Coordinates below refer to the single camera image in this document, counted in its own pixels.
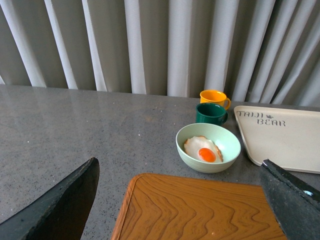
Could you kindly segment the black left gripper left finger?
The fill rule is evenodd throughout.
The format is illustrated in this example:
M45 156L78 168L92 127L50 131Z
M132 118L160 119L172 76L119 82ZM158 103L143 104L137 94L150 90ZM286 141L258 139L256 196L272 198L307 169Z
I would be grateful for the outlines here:
M30 205L0 224L2 240L79 240L100 177L92 157Z

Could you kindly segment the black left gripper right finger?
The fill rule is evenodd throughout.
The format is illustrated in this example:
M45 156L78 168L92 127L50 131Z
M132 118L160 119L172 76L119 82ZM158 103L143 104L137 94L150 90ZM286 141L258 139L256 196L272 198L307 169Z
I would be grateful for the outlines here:
M280 228L289 240L320 238L320 191L266 159L260 183Z

